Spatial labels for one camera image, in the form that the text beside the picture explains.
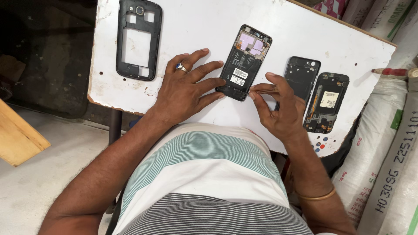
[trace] bracelet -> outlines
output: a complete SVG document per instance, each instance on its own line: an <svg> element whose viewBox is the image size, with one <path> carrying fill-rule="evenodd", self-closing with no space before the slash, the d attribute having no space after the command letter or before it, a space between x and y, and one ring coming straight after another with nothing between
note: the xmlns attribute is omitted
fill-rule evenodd
<svg viewBox="0 0 418 235"><path fill-rule="evenodd" d="M298 195L298 197L300 197L302 199L305 199L305 200L308 200L308 201L320 201L320 200L327 199L327 198L331 197L332 195L334 195L335 194L335 187L332 186L331 192L329 192L329 193L327 193L327 194L325 194L323 196L320 196L320 197L305 197L305 196L300 195L296 191L295 191L295 193Z"/></svg>

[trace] green stripe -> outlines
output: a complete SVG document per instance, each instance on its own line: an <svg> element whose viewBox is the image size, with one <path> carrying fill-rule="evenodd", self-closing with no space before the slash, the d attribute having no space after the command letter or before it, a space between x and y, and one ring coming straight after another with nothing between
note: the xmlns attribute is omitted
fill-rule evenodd
<svg viewBox="0 0 418 235"><path fill-rule="evenodd" d="M390 31L390 33L388 34L387 38L390 38L390 36L392 35L392 33L395 31L395 29L403 23L404 19L406 18L406 15L409 13L409 11L411 10L412 6L414 5L416 0L412 0L412 2L409 4L409 6L406 8L405 12L402 14L402 16L399 18L398 22L396 22L395 26L392 28L392 30Z"/></svg>
<svg viewBox="0 0 418 235"><path fill-rule="evenodd" d="M414 216L412 216L412 220L411 220L411 223L409 224L409 229L406 235L413 235L415 232L415 229L417 228L417 224L418 224L418 205L417 205L417 208L415 209Z"/></svg>
<svg viewBox="0 0 418 235"><path fill-rule="evenodd" d="M165 166L194 159L226 159L274 180L286 195L277 167L270 157L246 140L204 131L174 137L133 172L122 199L122 217L135 193L150 184Z"/></svg>

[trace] white table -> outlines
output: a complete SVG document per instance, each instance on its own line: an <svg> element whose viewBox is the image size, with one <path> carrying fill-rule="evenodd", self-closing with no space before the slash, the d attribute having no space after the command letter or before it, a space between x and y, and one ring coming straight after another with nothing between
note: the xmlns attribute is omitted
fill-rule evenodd
<svg viewBox="0 0 418 235"><path fill-rule="evenodd" d="M309 133L312 144L325 148L318 156L336 152L366 103L379 76L373 68L385 68L395 46L351 28L318 11L286 0L154 0L163 9L156 77L138 81L117 74L116 42L119 0L99 0L88 98L91 102L132 113L146 113L154 104L167 61L177 54L209 48L208 61L225 61L241 25L248 24L273 38L272 46L253 84L268 82L266 72L284 74L291 56L319 60L320 73L335 72L350 77L350 84L329 134ZM141 44L133 38L134 53ZM207 77L218 77L221 70ZM275 102L265 96L271 109ZM216 101L186 122L242 126L257 133L268 147L286 153L282 143L259 122L251 99L239 102L229 97Z"/></svg>

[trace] silver ring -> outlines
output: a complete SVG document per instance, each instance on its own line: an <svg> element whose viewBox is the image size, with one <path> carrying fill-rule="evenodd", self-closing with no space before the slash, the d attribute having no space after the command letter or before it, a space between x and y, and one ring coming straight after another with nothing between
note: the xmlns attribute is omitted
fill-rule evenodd
<svg viewBox="0 0 418 235"><path fill-rule="evenodd" d="M183 70L188 73L187 69L181 64L181 62L176 65L176 69Z"/></svg>

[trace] white label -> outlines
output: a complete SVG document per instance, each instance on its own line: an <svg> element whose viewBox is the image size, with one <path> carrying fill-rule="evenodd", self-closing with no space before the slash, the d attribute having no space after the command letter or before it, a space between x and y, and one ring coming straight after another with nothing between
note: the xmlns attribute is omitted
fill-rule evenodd
<svg viewBox="0 0 418 235"><path fill-rule="evenodd" d="M237 76L240 76L240 77L242 77L244 79L247 79L247 77L248 77L248 73L246 73L244 71L241 71L241 70L239 70L237 68L235 68L234 74L237 75Z"/></svg>
<svg viewBox="0 0 418 235"><path fill-rule="evenodd" d="M321 104L319 106L325 108L334 108L337 101L339 93L335 92L324 92L322 97Z"/></svg>
<svg viewBox="0 0 418 235"><path fill-rule="evenodd" d="M236 77L236 76L233 75L231 77L231 82L236 83L236 84L238 84L240 86L244 86L245 80L242 80L239 77Z"/></svg>

